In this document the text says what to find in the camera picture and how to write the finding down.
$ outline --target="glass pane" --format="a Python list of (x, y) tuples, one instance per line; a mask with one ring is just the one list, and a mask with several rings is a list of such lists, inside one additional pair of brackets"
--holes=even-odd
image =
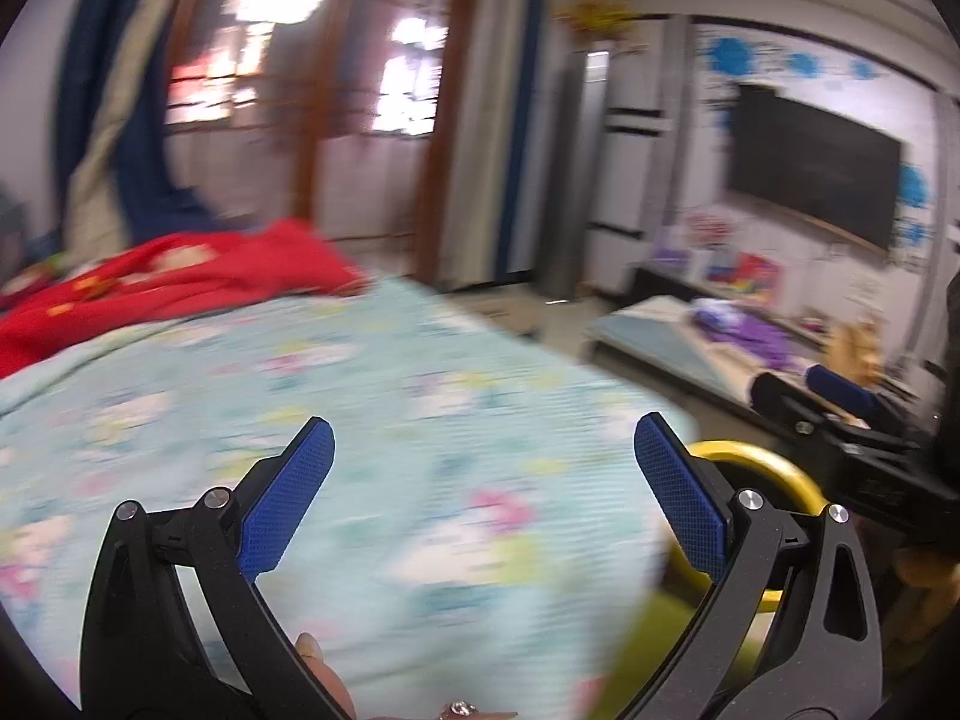
[(362, 264), (412, 270), (416, 189), (437, 109), (450, 0), (354, 0), (315, 202)]
[(199, 0), (167, 100), (181, 185), (241, 224), (289, 215), (327, 0)]

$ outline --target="green fabric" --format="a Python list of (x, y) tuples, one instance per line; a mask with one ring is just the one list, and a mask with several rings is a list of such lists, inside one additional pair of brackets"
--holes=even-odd
[[(660, 590), (637, 613), (630, 634), (587, 720), (613, 720), (654, 674), (693, 617), (693, 608)], [(725, 685), (745, 685), (760, 655), (761, 642), (747, 640), (733, 661)]]

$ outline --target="fingernail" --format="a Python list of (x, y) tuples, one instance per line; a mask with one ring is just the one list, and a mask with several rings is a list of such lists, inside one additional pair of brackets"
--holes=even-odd
[(296, 651), (302, 658), (316, 658), (323, 663), (323, 650), (320, 650), (317, 640), (309, 634), (296, 637)]

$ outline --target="television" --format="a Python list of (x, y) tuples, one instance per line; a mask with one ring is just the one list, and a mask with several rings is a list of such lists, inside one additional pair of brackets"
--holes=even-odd
[(727, 187), (887, 252), (904, 145), (837, 114), (741, 84)]

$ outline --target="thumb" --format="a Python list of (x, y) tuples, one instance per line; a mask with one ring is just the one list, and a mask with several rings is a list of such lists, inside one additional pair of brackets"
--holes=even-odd
[(357, 710), (353, 707), (350, 694), (347, 692), (347, 685), (344, 685), (340, 677), (337, 676), (332, 668), (323, 662), (323, 650), (314, 637), (309, 634), (300, 634), (296, 637), (296, 652), (304, 661), (304, 664), (317, 678), (318, 682), (326, 688), (334, 701), (347, 712), (353, 720), (356, 720)]

